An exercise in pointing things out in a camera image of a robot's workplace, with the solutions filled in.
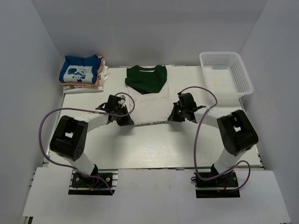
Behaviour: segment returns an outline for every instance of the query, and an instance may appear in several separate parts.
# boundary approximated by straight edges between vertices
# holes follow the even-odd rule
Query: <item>white wall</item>
[[[43,161],[39,123],[61,104],[63,60],[30,0],[2,0],[0,30],[0,222],[18,224]],[[44,128],[45,144],[53,121]]]
[[[269,0],[241,57],[254,92],[243,99],[291,221],[299,224],[299,1]]]
[[[32,0],[61,55],[109,66],[198,65],[202,51],[240,52],[267,0]]]

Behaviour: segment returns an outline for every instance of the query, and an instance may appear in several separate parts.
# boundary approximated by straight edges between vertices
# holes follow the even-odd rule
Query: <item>white table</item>
[[[199,66],[167,66],[170,94],[173,102],[178,101],[177,93],[188,86],[205,86]],[[106,102],[110,94],[128,92],[124,79],[126,68],[109,69],[109,79],[105,82],[104,92],[66,94],[63,107],[76,107],[94,110]],[[199,89],[189,91],[197,105],[212,105],[207,94]],[[241,109],[239,100],[231,101],[230,106],[217,107],[229,114]],[[80,116],[83,112],[62,111],[62,115]],[[101,126],[89,132],[85,144],[86,155],[97,164],[99,169],[119,168],[190,168],[193,164],[193,142],[197,124],[186,121],[152,126],[123,126],[116,122]],[[199,167],[211,166],[220,156],[223,144],[219,130],[203,125],[197,144]],[[55,161],[66,161],[50,153]],[[252,166],[260,166],[256,147],[249,150],[242,159]]]

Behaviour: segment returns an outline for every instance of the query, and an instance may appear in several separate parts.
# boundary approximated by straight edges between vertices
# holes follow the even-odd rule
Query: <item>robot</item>
[[[192,94],[181,92],[178,94],[178,102],[173,103],[173,109],[169,122],[184,122],[186,120],[199,123],[206,113],[203,123],[219,129],[224,149],[218,160],[212,164],[209,173],[201,173],[204,177],[220,177],[205,181],[196,176],[197,186],[211,187],[221,186],[233,178],[233,171],[224,173],[236,165],[239,159],[250,150],[257,142],[258,135],[251,125],[246,114],[237,110],[226,116],[219,115],[205,106],[197,106]],[[110,95],[106,103],[101,104],[96,110],[110,113],[89,113],[80,117],[62,116],[50,141],[50,150],[65,158],[73,167],[77,168],[77,176],[83,180],[86,186],[94,186],[98,181],[96,178],[84,177],[84,174],[97,176],[98,167],[93,164],[84,153],[86,135],[89,131],[114,121],[119,126],[134,125],[129,115],[116,117],[112,114],[126,115],[128,109],[124,105],[125,97]]]

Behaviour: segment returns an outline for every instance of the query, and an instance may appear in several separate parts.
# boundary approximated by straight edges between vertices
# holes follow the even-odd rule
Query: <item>white platform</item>
[[[167,66],[171,99],[178,101],[177,93],[188,86],[205,87],[199,66]],[[66,94],[63,107],[94,110],[106,102],[110,94],[127,92],[124,83],[126,68],[111,68],[105,90],[101,93]],[[207,94],[191,89],[197,105],[210,106]],[[229,101],[230,106],[217,107],[223,114],[241,109],[239,100]],[[61,115],[80,116],[82,112],[62,111]],[[119,127],[116,122],[101,126],[87,135],[85,153],[100,169],[118,168],[180,168],[194,167],[193,142],[197,124],[186,121],[152,126]],[[199,134],[197,161],[199,167],[211,166],[223,150],[219,130],[203,125]],[[52,159],[65,160],[55,153]],[[260,166],[256,147],[249,150],[242,159],[252,166]]]
[[[71,169],[38,168],[23,216],[33,224],[290,222],[272,171],[253,171],[240,198],[197,199],[192,170],[120,170],[113,196],[68,195]],[[247,171],[236,172],[243,182]]]

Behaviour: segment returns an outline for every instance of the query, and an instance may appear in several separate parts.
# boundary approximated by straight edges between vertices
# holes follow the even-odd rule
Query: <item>stack of folded clothes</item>
[[[59,81],[64,86],[64,93],[103,91],[107,75],[108,67],[103,56],[65,56]]]

